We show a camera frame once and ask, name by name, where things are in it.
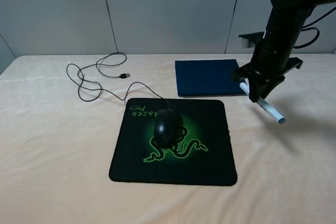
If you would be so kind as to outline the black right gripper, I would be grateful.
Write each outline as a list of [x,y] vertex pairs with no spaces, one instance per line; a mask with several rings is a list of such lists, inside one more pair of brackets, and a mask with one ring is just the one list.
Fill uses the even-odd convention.
[[292,69],[300,69],[303,61],[297,57],[289,58],[281,71],[272,69],[262,70],[249,62],[233,72],[235,82],[249,82],[249,99],[256,103],[260,98],[265,99],[270,92],[279,84],[284,82],[284,75]]

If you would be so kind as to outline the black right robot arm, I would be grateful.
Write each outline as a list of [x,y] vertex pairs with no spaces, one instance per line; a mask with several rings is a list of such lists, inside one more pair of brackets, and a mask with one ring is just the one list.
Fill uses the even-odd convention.
[[270,0],[272,10],[264,32],[240,37],[248,47],[254,47],[251,61],[235,70],[236,81],[248,79],[249,98],[257,102],[285,80],[285,74],[302,66],[303,61],[290,54],[299,34],[313,29],[305,25],[315,7],[334,3],[335,0]]

